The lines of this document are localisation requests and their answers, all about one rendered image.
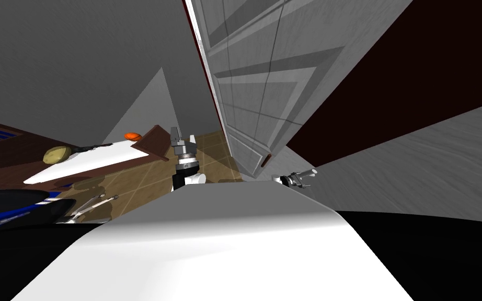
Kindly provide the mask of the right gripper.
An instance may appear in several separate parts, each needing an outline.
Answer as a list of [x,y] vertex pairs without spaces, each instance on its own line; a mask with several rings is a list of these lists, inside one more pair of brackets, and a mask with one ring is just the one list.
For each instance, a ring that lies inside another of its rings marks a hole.
[[310,169],[305,172],[294,172],[288,176],[288,180],[289,180],[290,186],[295,186],[301,189],[305,189],[310,185],[305,184],[303,182],[303,178],[314,177],[316,174],[317,174],[317,171],[315,169]]

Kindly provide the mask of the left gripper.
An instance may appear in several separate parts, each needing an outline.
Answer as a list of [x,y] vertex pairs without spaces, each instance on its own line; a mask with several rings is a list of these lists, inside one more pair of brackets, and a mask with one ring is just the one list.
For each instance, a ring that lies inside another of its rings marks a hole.
[[181,140],[179,128],[173,126],[170,130],[170,141],[174,154],[179,158],[190,158],[196,156],[197,144],[194,135],[190,135],[189,141],[183,141]]

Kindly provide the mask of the grey panelled door leaf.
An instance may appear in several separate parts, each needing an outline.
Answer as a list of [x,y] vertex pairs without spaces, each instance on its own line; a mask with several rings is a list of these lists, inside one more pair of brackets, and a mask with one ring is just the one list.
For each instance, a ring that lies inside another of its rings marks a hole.
[[258,177],[412,0],[188,0],[226,142]]

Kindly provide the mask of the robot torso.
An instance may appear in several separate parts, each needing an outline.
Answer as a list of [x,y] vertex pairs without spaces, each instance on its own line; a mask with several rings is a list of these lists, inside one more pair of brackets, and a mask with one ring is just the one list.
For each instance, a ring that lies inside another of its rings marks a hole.
[[12,301],[413,301],[351,225],[273,181],[191,184],[72,243]]

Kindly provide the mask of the brown wooden table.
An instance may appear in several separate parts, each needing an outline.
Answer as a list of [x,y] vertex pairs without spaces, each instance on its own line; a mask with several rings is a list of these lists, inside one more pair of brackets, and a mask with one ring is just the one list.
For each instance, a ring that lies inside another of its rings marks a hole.
[[45,153],[67,143],[0,124],[0,189],[66,191],[70,183],[168,161],[170,145],[170,134],[155,125],[137,142],[105,144],[48,165]]

